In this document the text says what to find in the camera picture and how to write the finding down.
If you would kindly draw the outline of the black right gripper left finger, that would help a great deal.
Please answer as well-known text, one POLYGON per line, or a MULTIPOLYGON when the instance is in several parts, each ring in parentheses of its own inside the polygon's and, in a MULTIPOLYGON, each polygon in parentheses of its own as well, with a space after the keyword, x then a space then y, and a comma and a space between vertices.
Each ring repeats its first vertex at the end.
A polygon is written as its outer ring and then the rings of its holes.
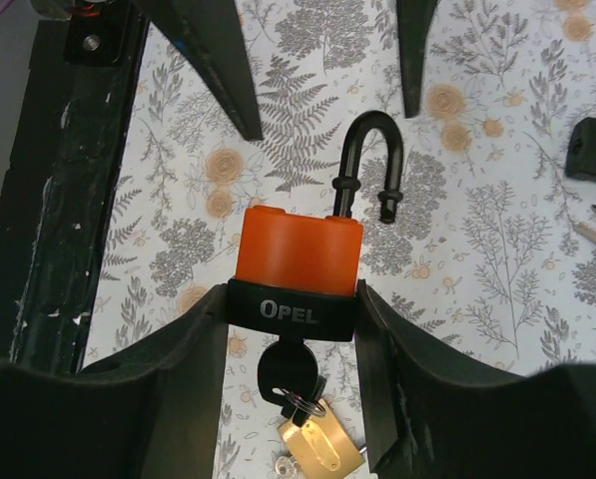
POLYGON ((0 478, 209 478, 226 290, 76 374, 0 359, 0 478))

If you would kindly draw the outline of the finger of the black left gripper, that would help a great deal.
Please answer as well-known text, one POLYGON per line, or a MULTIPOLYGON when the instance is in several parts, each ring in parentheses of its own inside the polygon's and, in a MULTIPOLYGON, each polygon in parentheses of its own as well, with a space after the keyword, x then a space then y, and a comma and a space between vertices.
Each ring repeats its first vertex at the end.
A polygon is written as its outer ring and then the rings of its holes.
POLYGON ((397 0, 397 34, 404 115, 419 114, 427 35, 437 0, 397 0))
POLYGON ((260 141, 262 121, 236 2, 142 1, 140 11, 191 63, 242 137, 260 141))

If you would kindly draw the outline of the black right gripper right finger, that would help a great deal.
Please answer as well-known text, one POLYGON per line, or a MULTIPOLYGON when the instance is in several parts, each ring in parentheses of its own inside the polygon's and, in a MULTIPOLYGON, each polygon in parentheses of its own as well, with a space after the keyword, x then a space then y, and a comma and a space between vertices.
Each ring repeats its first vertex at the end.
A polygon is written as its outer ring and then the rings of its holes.
POLYGON ((523 377, 459 352, 357 285, 367 461, 380 478, 596 478, 596 364, 523 377))

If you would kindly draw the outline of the orange black padlock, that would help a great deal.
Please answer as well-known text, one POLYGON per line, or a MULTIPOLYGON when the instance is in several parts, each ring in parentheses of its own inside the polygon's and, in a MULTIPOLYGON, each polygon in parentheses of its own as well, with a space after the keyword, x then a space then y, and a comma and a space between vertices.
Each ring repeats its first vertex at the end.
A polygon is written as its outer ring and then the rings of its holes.
POLYGON ((403 139, 391 116, 369 111, 345 135, 339 173, 332 181, 331 215, 300 216, 263 206, 246 210, 236 272, 227 285, 230 324, 298 339, 352 339, 363 226, 351 208, 360 188, 363 141, 372 130, 382 133, 387 148, 377 195, 379 219, 394 223, 402 200, 403 139))

